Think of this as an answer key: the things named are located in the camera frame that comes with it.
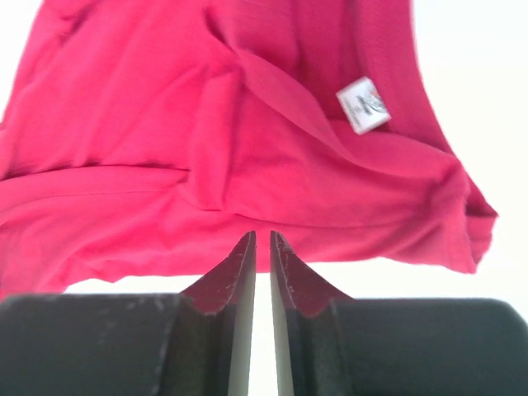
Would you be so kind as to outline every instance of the white label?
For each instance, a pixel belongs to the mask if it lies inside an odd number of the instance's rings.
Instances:
[[[370,78],[363,77],[337,93],[337,99],[357,134],[390,120],[389,112]]]

